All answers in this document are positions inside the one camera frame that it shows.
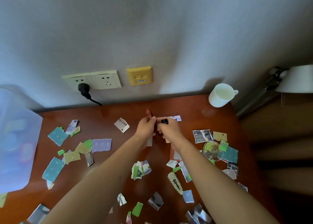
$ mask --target wooden table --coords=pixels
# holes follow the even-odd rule
[[[215,108],[209,104],[208,95],[196,95],[41,113],[44,119],[29,184],[22,190],[8,194],[4,207],[0,209],[1,223],[20,223],[27,219],[40,203],[52,209],[73,186],[104,162],[135,133],[139,120],[146,116],[147,108],[151,109],[153,115],[157,117],[180,115],[182,121],[179,125],[182,133],[199,150],[202,149],[204,143],[195,144],[193,130],[210,129],[227,133],[229,145],[239,151],[239,176],[235,182],[247,186],[249,193],[281,221],[273,199],[260,179],[260,170],[232,105],[228,103],[224,107]],[[130,125],[124,134],[114,125],[120,117]],[[47,135],[57,126],[63,126],[66,129],[72,119],[79,120],[81,132],[67,138],[62,147],[58,147]],[[65,165],[55,180],[53,188],[48,190],[42,174],[51,159],[54,156],[58,157],[57,151],[60,149],[73,151],[79,142],[90,138],[112,138],[111,151],[92,153],[95,163],[90,167],[87,167],[85,157],[81,155],[81,160]],[[113,213],[108,214],[104,223],[125,223],[127,212],[131,211],[137,202],[144,205],[139,217],[131,216],[133,224],[187,222],[185,214],[188,209],[198,202],[204,207],[194,183],[192,181],[186,183],[181,171],[176,173],[177,177],[183,190],[192,190],[195,203],[185,203],[182,196],[173,188],[167,178],[172,170],[166,166],[169,157],[170,145],[165,143],[162,137],[154,136],[153,146],[145,148],[138,157],[140,161],[148,160],[152,169],[151,173],[140,180],[134,181],[129,178],[126,181],[122,193],[127,204],[120,207],[116,200]],[[223,161],[215,164],[221,170],[227,168],[227,164]],[[155,191],[162,196],[164,201],[159,211],[147,204]]]

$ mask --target white wall socket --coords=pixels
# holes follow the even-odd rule
[[[80,83],[86,83],[90,89],[94,90],[122,87],[116,70],[66,75],[62,78],[76,92],[79,92],[78,85]]]

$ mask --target translucent plastic container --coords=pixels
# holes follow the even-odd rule
[[[0,194],[28,184],[41,123],[41,116],[0,89]]]

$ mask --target person's right hand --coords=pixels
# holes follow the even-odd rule
[[[168,124],[161,123],[162,119],[167,119]],[[184,138],[182,132],[180,131],[178,122],[169,117],[160,117],[156,118],[156,123],[159,133],[163,133],[163,138],[166,138],[172,144],[174,150],[177,151],[177,147],[175,146],[176,142]]]

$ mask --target yellow wall plate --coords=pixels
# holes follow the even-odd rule
[[[127,75],[132,86],[153,82],[152,67],[128,68]]]

